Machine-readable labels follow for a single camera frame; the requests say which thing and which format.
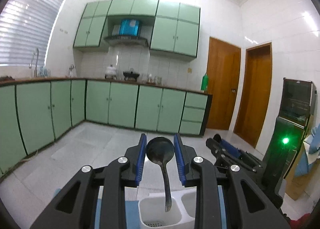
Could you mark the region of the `black ladle spoon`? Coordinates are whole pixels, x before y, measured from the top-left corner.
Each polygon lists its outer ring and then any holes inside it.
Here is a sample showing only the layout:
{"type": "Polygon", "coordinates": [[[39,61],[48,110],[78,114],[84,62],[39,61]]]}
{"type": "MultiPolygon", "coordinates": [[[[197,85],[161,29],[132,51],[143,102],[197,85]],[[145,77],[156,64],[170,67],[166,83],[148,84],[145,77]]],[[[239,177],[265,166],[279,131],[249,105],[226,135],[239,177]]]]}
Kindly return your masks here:
{"type": "Polygon", "coordinates": [[[165,193],[165,212],[169,212],[172,207],[172,198],[170,191],[170,182],[167,171],[167,163],[174,157],[174,145],[172,142],[163,136],[158,136],[151,139],[146,145],[146,155],[148,159],[159,165],[164,181],[165,193]]]}

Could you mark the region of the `green kitchen cabinets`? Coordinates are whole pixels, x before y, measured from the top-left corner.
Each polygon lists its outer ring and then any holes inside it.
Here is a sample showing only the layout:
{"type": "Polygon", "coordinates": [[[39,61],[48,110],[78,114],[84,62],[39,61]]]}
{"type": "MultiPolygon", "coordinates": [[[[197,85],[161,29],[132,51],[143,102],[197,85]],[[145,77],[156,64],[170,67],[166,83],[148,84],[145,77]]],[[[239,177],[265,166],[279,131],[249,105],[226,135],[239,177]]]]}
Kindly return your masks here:
{"type": "Polygon", "coordinates": [[[197,57],[201,9],[162,0],[100,0],[86,4],[73,47],[106,52],[140,45],[151,53],[197,57]]]}
{"type": "Polygon", "coordinates": [[[212,96],[109,79],[1,81],[1,173],[84,121],[203,136],[212,96]]]}

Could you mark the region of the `white double utensil holder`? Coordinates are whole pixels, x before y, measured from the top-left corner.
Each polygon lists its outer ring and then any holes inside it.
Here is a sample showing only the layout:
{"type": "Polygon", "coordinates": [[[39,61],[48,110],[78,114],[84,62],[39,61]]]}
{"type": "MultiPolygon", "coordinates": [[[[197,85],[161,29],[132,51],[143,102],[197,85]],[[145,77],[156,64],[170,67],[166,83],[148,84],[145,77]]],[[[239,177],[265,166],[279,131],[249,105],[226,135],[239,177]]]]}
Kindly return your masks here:
{"type": "Polygon", "coordinates": [[[196,189],[171,192],[172,205],[165,211],[165,194],[150,193],[139,200],[140,228],[194,228],[196,189]]]}

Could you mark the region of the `green lower kitchen cabinets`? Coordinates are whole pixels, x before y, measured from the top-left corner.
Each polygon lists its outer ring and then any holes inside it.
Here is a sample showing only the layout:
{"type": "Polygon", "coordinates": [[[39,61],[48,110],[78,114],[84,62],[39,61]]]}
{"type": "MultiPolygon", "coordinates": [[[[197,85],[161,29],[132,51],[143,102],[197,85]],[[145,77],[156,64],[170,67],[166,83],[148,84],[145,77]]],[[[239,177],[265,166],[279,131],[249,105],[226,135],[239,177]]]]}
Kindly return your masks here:
{"type": "Polygon", "coordinates": [[[203,136],[212,96],[109,79],[1,81],[1,173],[84,121],[203,136]]]}

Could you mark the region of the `green bottle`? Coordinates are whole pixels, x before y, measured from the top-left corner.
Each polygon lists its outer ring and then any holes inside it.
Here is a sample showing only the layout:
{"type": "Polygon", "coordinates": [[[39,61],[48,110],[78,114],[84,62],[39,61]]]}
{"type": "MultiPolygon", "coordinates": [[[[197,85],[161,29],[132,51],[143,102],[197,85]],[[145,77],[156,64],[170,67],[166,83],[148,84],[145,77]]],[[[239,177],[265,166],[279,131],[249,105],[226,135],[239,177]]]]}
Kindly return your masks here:
{"type": "Polygon", "coordinates": [[[208,82],[209,82],[209,77],[207,75],[207,73],[204,74],[203,78],[202,78],[202,83],[201,83],[201,90],[206,92],[208,89],[208,82]]]}

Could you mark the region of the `wooden door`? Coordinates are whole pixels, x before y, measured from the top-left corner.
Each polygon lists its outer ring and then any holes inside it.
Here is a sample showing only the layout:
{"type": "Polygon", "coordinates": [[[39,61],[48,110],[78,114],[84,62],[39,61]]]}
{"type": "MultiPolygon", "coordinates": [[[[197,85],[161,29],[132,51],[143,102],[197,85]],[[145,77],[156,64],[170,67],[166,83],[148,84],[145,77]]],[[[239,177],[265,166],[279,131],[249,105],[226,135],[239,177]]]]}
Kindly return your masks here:
{"type": "Polygon", "coordinates": [[[240,77],[241,49],[210,37],[207,63],[208,93],[212,95],[207,128],[228,130],[240,77]]]}
{"type": "Polygon", "coordinates": [[[256,147],[267,113],[272,82],[272,44],[246,50],[242,95],[234,133],[256,147]]]}

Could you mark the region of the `window blind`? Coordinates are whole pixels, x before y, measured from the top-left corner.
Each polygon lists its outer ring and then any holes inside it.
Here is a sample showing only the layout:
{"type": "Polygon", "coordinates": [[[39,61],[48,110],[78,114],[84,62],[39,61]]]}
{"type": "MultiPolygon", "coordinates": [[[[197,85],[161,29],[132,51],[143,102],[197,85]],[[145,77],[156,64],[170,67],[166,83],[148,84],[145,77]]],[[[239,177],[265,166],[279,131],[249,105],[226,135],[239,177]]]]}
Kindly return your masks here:
{"type": "Polygon", "coordinates": [[[38,66],[47,60],[52,32],[65,0],[8,0],[1,12],[1,65],[29,66],[39,48],[38,66]]]}

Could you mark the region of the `blue table mat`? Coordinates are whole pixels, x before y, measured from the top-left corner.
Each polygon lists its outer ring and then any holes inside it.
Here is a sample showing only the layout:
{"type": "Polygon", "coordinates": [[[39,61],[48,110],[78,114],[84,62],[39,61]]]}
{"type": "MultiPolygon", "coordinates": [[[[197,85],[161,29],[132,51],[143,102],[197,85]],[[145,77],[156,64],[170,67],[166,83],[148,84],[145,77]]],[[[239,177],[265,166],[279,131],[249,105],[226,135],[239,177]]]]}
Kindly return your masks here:
{"type": "Polygon", "coordinates": [[[172,207],[163,210],[164,193],[139,201],[127,201],[124,187],[111,186],[113,196],[102,199],[98,187],[86,188],[79,181],[55,191],[49,207],[54,210],[53,228],[195,228],[195,189],[174,191],[172,207]]]}

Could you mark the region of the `kitchen faucet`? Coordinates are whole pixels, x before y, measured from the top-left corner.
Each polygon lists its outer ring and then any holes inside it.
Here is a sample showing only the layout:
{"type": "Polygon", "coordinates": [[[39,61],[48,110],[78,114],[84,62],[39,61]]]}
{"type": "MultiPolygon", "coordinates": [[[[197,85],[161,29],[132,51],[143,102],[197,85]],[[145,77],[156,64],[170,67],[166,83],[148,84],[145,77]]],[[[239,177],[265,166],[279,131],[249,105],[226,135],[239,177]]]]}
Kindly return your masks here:
{"type": "Polygon", "coordinates": [[[33,52],[33,56],[31,59],[31,63],[29,64],[29,69],[33,70],[33,74],[31,75],[32,77],[37,77],[37,65],[39,61],[39,48],[35,48],[33,52]]]}

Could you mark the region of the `black wok pan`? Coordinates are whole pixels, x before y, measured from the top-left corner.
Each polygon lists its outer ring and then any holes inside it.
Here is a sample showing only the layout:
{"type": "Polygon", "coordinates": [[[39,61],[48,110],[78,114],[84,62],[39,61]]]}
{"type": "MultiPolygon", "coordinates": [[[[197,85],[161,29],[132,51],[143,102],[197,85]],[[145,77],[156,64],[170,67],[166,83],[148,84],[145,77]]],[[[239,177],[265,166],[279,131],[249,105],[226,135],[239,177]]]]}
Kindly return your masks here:
{"type": "Polygon", "coordinates": [[[140,73],[136,72],[134,68],[130,68],[127,71],[123,71],[123,76],[125,81],[137,81],[140,73]]]}

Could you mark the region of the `range hood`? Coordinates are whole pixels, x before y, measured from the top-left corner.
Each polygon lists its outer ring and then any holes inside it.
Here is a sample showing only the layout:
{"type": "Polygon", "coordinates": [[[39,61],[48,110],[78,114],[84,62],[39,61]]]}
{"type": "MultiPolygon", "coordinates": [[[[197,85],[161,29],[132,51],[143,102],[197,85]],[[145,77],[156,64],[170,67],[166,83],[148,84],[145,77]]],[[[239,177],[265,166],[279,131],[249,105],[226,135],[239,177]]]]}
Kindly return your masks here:
{"type": "Polygon", "coordinates": [[[148,47],[148,39],[140,35],[142,22],[137,19],[121,19],[119,24],[111,24],[107,20],[107,33],[103,34],[103,40],[109,46],[117,45],[140,45],[148,47]]]}

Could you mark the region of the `green upper kitchen cabinets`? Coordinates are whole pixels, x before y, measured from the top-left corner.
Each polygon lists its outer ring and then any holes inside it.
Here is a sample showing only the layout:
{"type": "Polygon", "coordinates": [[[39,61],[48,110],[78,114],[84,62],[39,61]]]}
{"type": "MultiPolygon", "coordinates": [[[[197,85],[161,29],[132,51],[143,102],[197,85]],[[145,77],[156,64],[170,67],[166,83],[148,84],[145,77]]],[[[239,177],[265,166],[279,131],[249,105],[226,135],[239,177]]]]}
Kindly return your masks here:
{"type": "Polygon", "coordinates": [[[106,52],[140,45],[151,53],[197,57],[201,9],[162,0],[100,0],[86,4],[73,47],[106,52]]]}

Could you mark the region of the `black glass cabinet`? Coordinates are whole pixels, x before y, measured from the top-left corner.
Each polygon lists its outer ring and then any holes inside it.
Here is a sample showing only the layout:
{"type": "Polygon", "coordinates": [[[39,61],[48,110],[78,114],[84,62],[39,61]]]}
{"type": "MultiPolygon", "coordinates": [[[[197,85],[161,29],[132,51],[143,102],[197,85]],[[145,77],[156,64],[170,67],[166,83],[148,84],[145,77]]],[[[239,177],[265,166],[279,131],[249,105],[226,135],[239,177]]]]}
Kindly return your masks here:
{"type": "Polygon", "coordinates": [[[266,163],[264,182],[276,186],[292,168],[315,111],[316,95],[312,81],[283,79],[279,114],[263,158],[266,163]]]}

